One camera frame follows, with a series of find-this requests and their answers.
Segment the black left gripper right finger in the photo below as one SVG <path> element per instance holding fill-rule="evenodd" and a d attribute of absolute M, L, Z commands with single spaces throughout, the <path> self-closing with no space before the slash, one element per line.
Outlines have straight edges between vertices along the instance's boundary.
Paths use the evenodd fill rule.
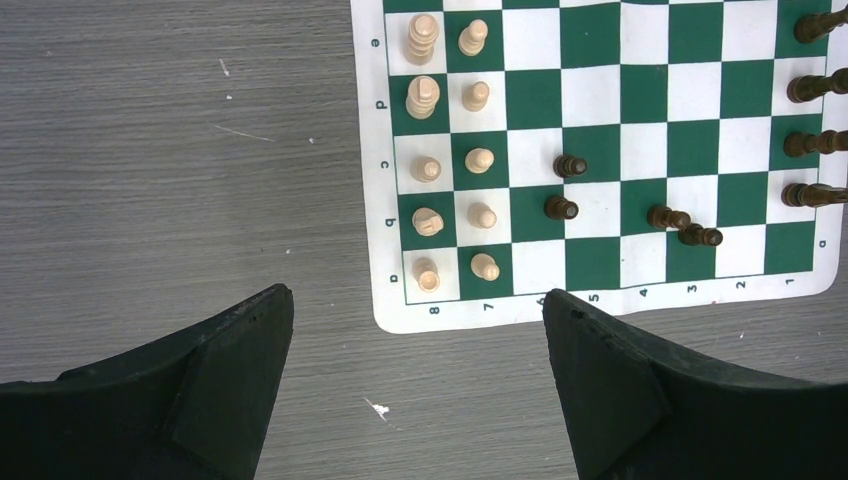
<path fill-rule="evenodd" d="M 725 362 L 561 289 L 542 308 L 582 479 L 843 479 L 847 387 Z"/>

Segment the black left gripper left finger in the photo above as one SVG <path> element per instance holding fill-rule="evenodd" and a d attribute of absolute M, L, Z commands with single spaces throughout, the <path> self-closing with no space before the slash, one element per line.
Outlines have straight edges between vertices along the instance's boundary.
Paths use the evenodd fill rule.
<path fill-rule="evenodd" d="M 1 387 L 5 479 L 251 479 L 293 336 L 275 284 L 52 381 Z"/>

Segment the dark chess pawn c5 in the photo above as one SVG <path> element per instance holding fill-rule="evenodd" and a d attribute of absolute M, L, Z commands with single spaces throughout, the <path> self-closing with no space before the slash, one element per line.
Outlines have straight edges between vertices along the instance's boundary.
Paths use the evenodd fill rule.
<path fill-rule="evenodd" d="M 588 162 L 582 157 L 563 154 L 554 160 L 553 170 L 556 175 L 563 179 L 577 177 L 588 171 Z"/>

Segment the dark chess piece c3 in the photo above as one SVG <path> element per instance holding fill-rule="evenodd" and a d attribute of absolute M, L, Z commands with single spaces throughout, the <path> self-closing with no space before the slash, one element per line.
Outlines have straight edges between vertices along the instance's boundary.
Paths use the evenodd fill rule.
<path fill-rule="evenodd" d="M 789 207 L 818 208 L 826 205 L 845 204 L 847 188 L 826 184 L 791 183 L 781 193 L 782 202 Z"/>

